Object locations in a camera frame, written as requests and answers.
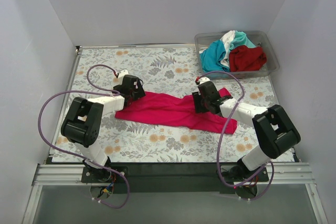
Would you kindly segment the pink t shirt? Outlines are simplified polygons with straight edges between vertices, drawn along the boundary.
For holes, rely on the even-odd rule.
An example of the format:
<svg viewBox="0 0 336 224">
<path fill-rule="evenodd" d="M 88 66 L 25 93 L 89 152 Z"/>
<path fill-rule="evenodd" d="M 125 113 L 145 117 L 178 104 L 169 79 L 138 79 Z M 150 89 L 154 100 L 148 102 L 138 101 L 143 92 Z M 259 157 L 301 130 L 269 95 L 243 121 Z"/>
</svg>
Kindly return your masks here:
<svg viewBox="0 0 336 224">
<path fill-rule="evenodd" d="M 116 119 L 152 125 L 187 127 L 220 134 L 227 117 L 210 112 L 196 113 L 193 97 L 177 98 L 165 93 L 147 91 L 145 97 L 116 112 Z"/>
</svg>

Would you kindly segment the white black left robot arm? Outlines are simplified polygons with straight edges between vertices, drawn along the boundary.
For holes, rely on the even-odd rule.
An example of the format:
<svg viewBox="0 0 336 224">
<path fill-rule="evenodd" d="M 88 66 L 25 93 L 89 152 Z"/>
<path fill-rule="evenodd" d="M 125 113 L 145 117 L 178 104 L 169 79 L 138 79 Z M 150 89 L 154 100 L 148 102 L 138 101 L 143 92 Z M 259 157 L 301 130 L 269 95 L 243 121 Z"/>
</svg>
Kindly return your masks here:
<svg viewBox="0 0 336 224">
<path fill-rule="evenodd" d="M 74 98 L 61 126 L 61 135 L 79 149 L 88 172 L 98 181 L 111 178 L 110 160 L 100 147 L 97 138 L 103 116 L 122 111 L 132 102 L 145 96 L 143 81 L 128 73 L 119 74 L 119 84 L 113 89 L 119 95 L 108 95 L 92 99 Z"/>
</svg>

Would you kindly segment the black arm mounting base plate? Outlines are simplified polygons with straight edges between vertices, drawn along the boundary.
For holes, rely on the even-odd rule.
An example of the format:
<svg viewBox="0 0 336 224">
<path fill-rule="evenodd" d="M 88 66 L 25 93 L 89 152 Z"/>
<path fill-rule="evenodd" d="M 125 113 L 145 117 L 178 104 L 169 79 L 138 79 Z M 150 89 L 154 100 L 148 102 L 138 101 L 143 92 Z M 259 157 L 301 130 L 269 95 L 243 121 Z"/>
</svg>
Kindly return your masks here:
<svg viewBox="0 0 336 224">
<path fill-rule="evenodd" d="M 111 163 L 110 168 L 124 174 L 131 193 L 184 193 L 220 192 L 233 194 L 233 188 L 225 186 L 219 179 L 216 163 Z M 87 165 L 83 168 L 81 182 L 101 185 L 112 182 L 106 170 L 93 171 Z M 124 194 L 127 186 L 117 175 L 114 193 Z"/>
</svg>

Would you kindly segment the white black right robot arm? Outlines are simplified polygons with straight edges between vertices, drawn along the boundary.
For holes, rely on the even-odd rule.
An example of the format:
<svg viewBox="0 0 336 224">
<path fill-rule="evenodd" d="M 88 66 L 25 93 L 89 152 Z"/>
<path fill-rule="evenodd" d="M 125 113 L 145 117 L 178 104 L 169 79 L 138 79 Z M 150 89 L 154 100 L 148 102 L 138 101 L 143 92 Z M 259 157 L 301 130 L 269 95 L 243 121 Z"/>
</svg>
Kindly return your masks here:
<svg viewBox="0 0 336 224">
<path fill-rule="evenodd" d="M 269 108 L 255 106 L 221 95 L 206 77 L 195 81 L 198 91 L 192 93 L 197 113 L 210 112 L 228 120 L 236 120 L 254 128 L 258 145 L 237 161 L 222 176 L 230 179 L 251 180 L 257 171 L 272 159 L 290 150 L 301 141 L 301 136 L 284 108 L 278 104 Z"/>
</svg>

